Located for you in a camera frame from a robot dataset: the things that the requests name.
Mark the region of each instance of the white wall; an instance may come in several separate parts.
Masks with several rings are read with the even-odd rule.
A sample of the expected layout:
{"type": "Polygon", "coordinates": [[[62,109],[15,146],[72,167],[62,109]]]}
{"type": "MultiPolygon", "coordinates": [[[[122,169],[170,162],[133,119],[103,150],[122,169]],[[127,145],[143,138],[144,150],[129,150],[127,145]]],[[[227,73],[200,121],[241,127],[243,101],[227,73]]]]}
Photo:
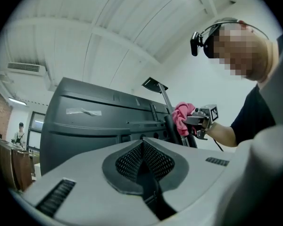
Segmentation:
{"type": "MultiPolygon", "coordinates": [[[[270,40],[275,41],[282,34],[277,21],[261,0],[239,0],[227,11],[212,19],[210,23],[204,24],[198,31],[201,32],[218,18],[228,16],[241,19],[260,28],[269,36],[270,40]]],[[[213,65],[204,55],[202,49],[197,57],[193,57],[190,36],[160,68],[152,69],[147,76],[151,76],[169,87],[167,94],[173,106],[181,101],[193,103],[195,106],[217,104],[220,116],[218,122],[229,126],[243,106],[246,95],[256,83],[226,76],[225,72],[229,73],[229,71],[220,69],[221,65],[213,65]]],[[[134,91],[134,94],[165,103],[160,94],[146,90],[141,86],[134,91]]],[[[199,148],[219,150],[210,137],[208,137],[208,141],[197,140],[197,144],[199,148]]],[[[235,150],[224,146],[223,149],[226,151],[235,150]]]]}
{"type": "Polygon", "coordinates": [[[6,140],[11,142],[11,139],[14,138],[15,133],[19,130],[20,122],[24,124],[25,139],[27,140],[27,133],[28,133],[28,127],[31,116],[32,116],[32,111],[28,107],[24,107],[24,106],[14,107],[8,122],[6,140]]]}

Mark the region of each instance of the vent slot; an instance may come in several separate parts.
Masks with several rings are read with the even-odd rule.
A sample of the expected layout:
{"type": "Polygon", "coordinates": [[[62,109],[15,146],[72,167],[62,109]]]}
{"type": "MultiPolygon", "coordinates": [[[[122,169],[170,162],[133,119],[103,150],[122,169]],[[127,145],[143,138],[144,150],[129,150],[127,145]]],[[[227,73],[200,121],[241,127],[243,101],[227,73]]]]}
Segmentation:
{"type": "Polygon", "coordinates": [[[230,162],[230,161],[218,159],[218,158],[215,158],[215,157],[209,157],[209,158],[206,159],[206,161],[213,163],[213,164],[225,166],[225,167],[230,162]]]}
{"type": "Polygon", "coordinates": [[[25,70],[25,71],[31,71],[31,72],[39,72],[40,66],[39,65],[27,65],[27,64],[8,64],[8,69],[13,70],[25,70]]]}
{"type": "Polygon", "coordinates": [[[37,205],[37,210],[49,217],[53,217],[74,188],[75,184],[76,182],[67,179],[60,181],[58,185],[56,185],[56,187],[37,205]]]}

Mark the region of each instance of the pink cloth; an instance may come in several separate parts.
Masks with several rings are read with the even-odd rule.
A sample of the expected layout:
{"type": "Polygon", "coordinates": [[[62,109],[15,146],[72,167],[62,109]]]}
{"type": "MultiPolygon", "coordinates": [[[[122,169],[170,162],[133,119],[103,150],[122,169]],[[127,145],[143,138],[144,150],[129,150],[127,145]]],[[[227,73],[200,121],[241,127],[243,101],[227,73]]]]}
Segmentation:
{"type": "Polygon", "coordinates": [[[177,131],[181,136],[189,135],[188,128],[183,121],[187,119],[187,115],[190,115],[195,109],[191,103],[180,102],[172,113],[172,119],[177,127],[177,131]]]}

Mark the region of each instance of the air conditioner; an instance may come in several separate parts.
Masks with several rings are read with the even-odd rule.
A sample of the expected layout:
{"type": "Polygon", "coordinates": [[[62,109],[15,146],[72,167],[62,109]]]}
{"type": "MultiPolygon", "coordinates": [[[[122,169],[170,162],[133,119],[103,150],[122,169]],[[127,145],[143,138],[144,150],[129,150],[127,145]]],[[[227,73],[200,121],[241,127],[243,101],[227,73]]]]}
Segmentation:
{"type": "Polygon", "coordinates": [[[8,71],[13,73],[25,73],[37,76],[44,76],[46,69],[43,65],[32,65],[25,63],[9,63],[8,71]]]}

